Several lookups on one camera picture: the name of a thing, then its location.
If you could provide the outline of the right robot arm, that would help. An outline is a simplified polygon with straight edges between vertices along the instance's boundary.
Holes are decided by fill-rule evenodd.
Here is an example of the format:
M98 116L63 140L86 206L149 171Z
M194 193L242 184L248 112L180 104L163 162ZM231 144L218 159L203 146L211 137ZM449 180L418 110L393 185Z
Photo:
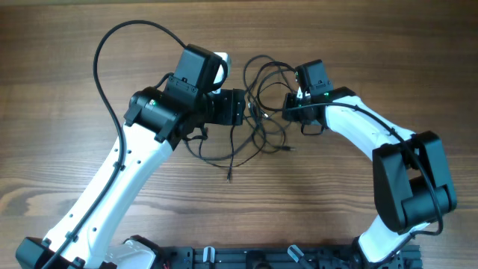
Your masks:
M372 162L377 216L344 254L320 254L318 262L410 268L404 247L418 235L438 236L444 215L455 210L456 192L439 136L402 128L363 103L347 87L335 88L322 61L295 67L299 90L285 97L282 116L338 133Z

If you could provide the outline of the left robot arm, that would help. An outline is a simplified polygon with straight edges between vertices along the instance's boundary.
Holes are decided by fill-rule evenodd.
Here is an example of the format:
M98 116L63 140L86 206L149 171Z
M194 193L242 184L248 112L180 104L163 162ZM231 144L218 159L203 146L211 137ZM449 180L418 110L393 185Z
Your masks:
M43 238L25 238L16 251L22 268L157 268L160 248L140 236L112 247L111 239L147 179L193 130L238 126L242 90L225 90L225 53L187 45L176 70L136 92L108 157L68 214Z

